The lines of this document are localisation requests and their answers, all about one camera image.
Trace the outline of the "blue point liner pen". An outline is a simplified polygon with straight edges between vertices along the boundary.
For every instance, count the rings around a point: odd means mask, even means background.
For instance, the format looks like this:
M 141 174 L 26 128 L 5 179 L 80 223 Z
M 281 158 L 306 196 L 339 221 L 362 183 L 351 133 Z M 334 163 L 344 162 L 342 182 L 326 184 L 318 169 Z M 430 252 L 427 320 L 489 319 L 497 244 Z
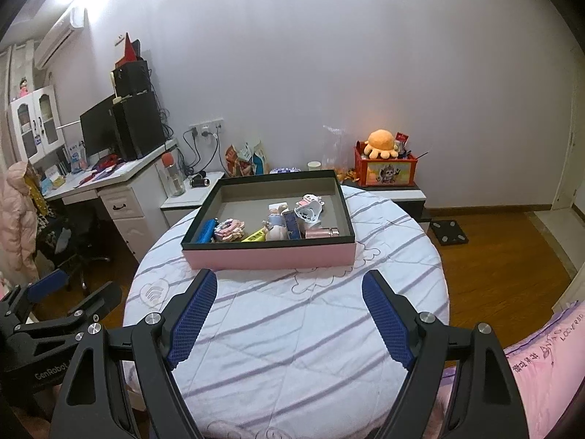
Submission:
M 215 218 L 208 219 L 205 221 L 200 228 L 199 233 L 195 237 L 196 244 L 208 244 L 211 242 L 214 230 L 217 226 L 217 220 Z

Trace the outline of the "pink brick keyboard toy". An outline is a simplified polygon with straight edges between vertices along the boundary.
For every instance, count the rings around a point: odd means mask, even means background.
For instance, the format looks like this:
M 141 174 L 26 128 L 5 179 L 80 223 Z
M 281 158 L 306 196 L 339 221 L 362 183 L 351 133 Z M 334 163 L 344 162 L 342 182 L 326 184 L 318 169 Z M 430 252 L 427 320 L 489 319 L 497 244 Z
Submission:
M 219 243 L 230 243 L 242 239 L 245 235 L 245 222 L 228 218 L 219 222 L 213 230 L 213 238 Z

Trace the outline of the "yellow highlighter pen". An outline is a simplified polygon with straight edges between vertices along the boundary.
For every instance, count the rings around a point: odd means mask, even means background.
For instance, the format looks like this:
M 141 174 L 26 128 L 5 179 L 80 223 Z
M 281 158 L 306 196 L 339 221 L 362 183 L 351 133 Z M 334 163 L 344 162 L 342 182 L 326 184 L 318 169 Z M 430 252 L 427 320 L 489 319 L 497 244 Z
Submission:
M 243 242 L 265 242 L 268 229 L 263 227 L 243 239 Z

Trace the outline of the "blue metal harmonica box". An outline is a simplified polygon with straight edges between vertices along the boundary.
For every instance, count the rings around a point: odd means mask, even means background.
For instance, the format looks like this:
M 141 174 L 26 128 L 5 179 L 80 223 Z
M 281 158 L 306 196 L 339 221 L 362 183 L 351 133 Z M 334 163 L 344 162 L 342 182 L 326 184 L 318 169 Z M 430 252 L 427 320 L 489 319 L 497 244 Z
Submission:
M 284 225 L 287 228 L 287 236 L 290 240 L 301 240 L 301 228 L 298 225 L 298 217 L 295 215 L 294 211 L 291 210 L 284 210 L 282 213 L 282 217 L 284 219 Z

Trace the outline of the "pink white brick cat figure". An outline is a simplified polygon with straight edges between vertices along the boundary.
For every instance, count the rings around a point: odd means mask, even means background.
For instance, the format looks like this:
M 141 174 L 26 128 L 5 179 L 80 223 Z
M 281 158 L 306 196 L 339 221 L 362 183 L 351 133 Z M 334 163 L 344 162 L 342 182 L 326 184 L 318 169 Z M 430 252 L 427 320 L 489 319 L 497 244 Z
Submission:
M 296 209 L 311 208 L 313 211 L 321 211 L 324 206 L 324 201 L 320 196 L 312 193 L 306 193 L 301 200 L 295 203 Z

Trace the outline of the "pink hanging jacket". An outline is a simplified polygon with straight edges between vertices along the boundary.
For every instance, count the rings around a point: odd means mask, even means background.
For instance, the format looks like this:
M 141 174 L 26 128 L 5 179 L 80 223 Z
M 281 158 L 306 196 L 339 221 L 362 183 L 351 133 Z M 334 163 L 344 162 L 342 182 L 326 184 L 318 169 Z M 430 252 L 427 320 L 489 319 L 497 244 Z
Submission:
M 11 284 L 26 285 L 39 278 L 34 261 L 38 215 L 31 197 L 32 165 L 16 162 L 1 184 L 1 252 Z

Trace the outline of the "pink embroidered pillow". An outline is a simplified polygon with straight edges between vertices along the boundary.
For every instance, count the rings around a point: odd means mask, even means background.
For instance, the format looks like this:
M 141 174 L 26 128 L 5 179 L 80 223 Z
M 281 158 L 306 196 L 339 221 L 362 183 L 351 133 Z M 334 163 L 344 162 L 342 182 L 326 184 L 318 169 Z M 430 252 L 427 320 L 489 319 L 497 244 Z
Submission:
M 532 438 L 584 436 L 584 303 L 505 349 Z

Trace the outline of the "white striped quilt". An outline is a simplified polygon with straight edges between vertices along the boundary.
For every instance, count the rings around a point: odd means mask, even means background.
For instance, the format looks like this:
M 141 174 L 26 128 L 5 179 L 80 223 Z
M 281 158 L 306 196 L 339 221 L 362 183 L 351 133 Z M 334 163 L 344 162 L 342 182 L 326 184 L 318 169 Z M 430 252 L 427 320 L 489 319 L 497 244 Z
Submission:
M 419 311 L 449 318 L 441 260 L 383 196 L 343 190 L 357 239 L 350 267 L 219 271 L 217 296 L 174 380 L 207 438 L 363 438 L 381 426 L 405 371 L 362 297 L 377 270 Z

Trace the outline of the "white desk with drawers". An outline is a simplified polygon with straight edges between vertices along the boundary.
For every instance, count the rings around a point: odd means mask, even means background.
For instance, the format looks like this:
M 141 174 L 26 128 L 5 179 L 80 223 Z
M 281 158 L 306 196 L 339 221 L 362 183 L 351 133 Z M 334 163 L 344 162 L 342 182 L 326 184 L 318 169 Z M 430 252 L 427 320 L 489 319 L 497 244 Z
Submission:
M 158 167 L 162 155 L 176 145 L 177 141 L 171 139 L 142 159 L 124 162 L 103 179 L 84 183 L 88 172 L 70 173 L 64 185 L 51 190 L 46 200 L 72 205 L 99 199 L 135 259 L 143 260 L 169 229 L 162 211 L 167 193 Z

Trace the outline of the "bottle with red cap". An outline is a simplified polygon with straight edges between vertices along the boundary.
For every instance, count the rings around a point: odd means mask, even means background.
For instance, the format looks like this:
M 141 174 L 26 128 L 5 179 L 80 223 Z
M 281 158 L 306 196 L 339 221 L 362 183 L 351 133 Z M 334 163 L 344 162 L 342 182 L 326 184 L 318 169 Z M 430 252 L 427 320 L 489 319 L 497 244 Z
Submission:
M 184 181 L 181 177 L 181 172 L 174 161 L 174 156 L 171 152 L 164 152 L 161 156 L 163 166 L 167 171 L 167 179 L 169 180 L 170 194 L 177 197 L 185 193 Z

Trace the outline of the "pink pig doll figure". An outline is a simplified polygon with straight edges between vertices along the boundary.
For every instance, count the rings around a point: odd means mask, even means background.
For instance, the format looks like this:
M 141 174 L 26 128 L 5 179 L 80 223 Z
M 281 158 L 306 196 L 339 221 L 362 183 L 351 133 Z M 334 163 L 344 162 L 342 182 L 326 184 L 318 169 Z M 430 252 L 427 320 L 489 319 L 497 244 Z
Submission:
M 288 239 L 287 223 L 283 213 L 288 210 L 285 201 L 269 205 L 267 219 L 264 221 L 267 241 L 284 241 Z

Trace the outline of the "white glass-door cabinet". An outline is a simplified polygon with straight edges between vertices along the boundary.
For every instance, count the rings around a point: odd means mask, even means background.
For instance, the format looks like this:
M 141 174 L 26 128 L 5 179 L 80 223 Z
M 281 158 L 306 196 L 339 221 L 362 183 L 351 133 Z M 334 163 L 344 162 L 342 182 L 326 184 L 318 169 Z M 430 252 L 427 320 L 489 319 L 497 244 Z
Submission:
M 57 99 L 51 85 L 10 103 L 12 141 L 19 159 L 35 164 L 64 145 Z

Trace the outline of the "black computer monitor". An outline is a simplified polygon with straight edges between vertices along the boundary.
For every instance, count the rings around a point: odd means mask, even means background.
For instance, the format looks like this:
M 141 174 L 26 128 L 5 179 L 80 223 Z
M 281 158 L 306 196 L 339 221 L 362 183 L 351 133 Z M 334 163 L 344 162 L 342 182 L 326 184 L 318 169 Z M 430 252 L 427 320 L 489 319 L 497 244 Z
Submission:
M 110 95 L 80 115 L 86 155 L 112 151 L 116 145 L 113 100 L 114 95 Z

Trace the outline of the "black bathroom scale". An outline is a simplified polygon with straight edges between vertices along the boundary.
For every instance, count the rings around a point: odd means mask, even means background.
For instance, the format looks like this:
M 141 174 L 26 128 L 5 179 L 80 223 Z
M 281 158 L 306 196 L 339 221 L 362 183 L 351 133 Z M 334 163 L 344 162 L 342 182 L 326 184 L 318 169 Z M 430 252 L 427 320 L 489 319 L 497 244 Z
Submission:
M 441 246 L 464 245 L 469 242 L 456 220 L 435 220 L 429 224 Z

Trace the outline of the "pink box with black rim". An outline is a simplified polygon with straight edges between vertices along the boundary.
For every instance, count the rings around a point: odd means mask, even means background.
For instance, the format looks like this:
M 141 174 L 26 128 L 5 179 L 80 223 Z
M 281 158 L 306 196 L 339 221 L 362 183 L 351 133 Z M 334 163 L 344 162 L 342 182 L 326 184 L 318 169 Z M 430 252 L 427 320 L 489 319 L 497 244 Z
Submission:
M 243 242 L 264 227 L 269 205 L 285 201 L 294 211 L 295 203 L 306 193 L 324 201 L 320 223 L 314 228 L 337 228 L 340 235 L 327 239 L 306 239 L 305 227 L 298 219 L 301 240 Z M 215 218 L 217 224 L 228 218 L 245 222 L 242 239 L 196 244 L 203 223 Z M 182 252 L 190 266 L 218 270 L 284 270 L 311 267 L 351 266 L 356 256 L 356 240 L 350 214 L 335 172 L 272 173 L 264 176 L 220 179 L 199 208 L 181 241 Z

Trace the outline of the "rose gold metal cylinder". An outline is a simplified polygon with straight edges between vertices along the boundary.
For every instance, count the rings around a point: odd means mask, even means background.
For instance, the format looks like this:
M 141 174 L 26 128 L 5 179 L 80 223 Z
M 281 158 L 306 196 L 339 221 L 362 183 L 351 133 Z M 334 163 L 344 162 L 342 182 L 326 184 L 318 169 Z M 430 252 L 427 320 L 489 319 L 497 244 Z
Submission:
M 337 228 L 314 228 L 305 231 L 306 239 L 327 239 L 334 238 L 340 235 Z

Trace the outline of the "snack bags pile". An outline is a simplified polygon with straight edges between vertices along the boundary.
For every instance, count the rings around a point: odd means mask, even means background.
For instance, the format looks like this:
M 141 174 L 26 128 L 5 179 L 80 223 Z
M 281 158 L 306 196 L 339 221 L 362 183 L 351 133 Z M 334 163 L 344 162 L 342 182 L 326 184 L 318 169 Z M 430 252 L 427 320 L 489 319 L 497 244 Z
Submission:
M 239 148 L 230 145 L 225 152 L 225 162 L 230 177 L 263 176 L 270 171 L 260 140 L 252 144 L 246 142 Z

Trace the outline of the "white paper cup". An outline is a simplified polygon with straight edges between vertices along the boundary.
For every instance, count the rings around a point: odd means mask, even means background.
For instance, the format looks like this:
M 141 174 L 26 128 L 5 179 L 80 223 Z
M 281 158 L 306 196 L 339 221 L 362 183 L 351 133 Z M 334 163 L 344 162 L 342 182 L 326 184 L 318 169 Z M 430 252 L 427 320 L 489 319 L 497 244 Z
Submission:
M 307 168 L 310 172 L 314 172 L 315 170 L 319 170 L 319 169 L 321 169 L 321 162 L 316 162 L 316 161 L 308 162 Z

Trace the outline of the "red cartoon storage crate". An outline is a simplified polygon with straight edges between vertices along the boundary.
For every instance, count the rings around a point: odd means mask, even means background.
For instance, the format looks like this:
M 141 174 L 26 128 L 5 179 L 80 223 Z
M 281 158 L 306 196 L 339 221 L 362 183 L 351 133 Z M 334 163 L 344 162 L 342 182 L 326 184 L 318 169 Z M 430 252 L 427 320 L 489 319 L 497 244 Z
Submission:
M 404 159 L 371 160 L 364 154 L 365 142 L 354 148 L 355 172 L 358 184 L 369 186 L 413 186 L 418 159 L 409 155 Z

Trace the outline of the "white air conditioner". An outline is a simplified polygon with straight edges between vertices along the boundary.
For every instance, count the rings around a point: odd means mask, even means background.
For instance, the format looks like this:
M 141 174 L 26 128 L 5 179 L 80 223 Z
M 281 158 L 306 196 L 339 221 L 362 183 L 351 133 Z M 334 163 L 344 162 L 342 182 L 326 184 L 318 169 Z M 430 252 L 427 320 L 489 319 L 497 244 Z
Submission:
M 44 70 L 57 52 L 85 27 L 86 10 L 83 6 L 68 8 L 53 24 L 34 53 L 37 70 Z

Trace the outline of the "orange octopus plush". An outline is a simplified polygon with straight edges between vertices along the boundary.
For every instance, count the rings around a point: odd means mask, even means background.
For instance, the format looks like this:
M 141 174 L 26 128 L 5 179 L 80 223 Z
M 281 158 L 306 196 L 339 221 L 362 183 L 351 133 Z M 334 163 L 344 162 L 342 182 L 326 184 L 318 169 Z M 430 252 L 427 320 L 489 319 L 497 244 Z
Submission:
M 364 155 L 371 160 L 397 159 L 397 144 L 394 135 L 384 129 L 373 131 L 366 141 Z

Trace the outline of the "white wall power strip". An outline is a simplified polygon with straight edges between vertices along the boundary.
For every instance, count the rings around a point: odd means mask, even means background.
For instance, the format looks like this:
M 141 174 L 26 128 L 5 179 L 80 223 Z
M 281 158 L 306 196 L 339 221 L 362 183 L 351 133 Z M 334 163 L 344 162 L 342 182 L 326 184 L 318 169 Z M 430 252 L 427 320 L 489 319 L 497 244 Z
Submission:
M 224 119 L 216 118 L 213 120 L 203 121 L 199 123 L 192 123 L 189 125 L 191 131 L 200 137 L 212 136 L 219 134 L 223 128 Z

